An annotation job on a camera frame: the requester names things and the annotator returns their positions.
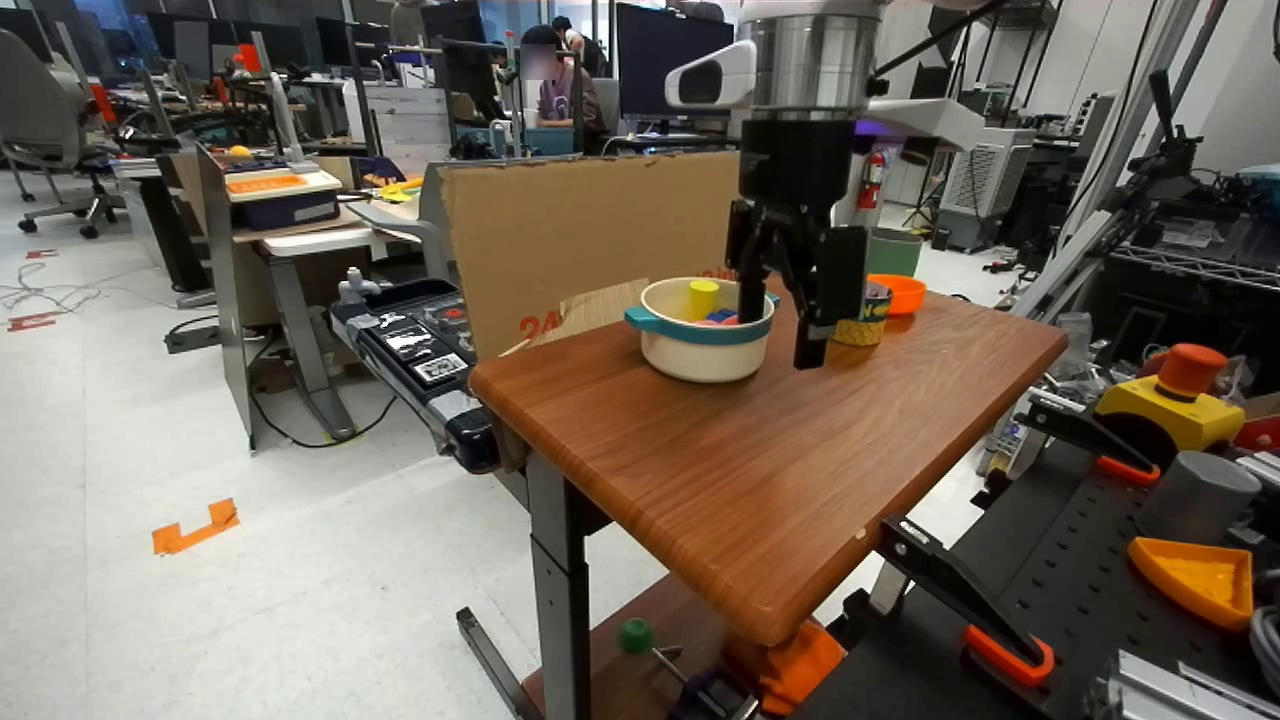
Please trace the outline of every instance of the wooden table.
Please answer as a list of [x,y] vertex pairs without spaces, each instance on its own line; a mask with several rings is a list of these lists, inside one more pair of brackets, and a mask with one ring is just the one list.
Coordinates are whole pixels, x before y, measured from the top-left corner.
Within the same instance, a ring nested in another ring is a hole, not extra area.
[[933,294],[879,349],[790,368],[779,313],[745,382],[679,382],[610,322],[473,376],[528,447],[543,712],[587,716],[585,501],[623,524],[734,635],[774,649],[1057,360],[1064,336]]

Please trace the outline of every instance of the cardboard box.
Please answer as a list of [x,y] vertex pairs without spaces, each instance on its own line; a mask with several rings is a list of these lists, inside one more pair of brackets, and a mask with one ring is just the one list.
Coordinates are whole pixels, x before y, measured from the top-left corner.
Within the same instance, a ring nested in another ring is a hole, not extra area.
[[734,153],[442,164],[442,227],[490,360],[564,322],[558,301],[724,266]]

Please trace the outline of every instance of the orange tape marker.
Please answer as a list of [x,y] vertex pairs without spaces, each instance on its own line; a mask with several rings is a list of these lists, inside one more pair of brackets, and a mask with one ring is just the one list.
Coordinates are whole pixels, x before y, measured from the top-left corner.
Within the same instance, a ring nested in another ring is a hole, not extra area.
[[202,529],[190,529],[190,533],[181,533],[175,524],[153,529],[153,548],[154,548],[154,557],[175,557],[175,551],[197,548],[209,537],[219,537],[219,533],[227,533],[235,524],[240,524],[235,502],[232,501],[217,501],[217,502],[209,502],[209,524]]

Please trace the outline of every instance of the office chair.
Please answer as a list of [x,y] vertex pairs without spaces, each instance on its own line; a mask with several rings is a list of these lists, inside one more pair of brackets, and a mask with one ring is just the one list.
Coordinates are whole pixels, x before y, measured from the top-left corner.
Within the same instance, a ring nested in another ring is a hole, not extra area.
[[[79,237],[95,237],[95,219],[116,219],[124,209],[99,177],[108,177],[108,135],[90,129],[79,77],[38,65],[38,55],[0,27],[0,153],[11,166],[45,170],[57,209],[25,212],[21,230],[37,230],[37,217],[79,217]],[[67,196],[50,184],[50,170],[85,170],[90,196]]]

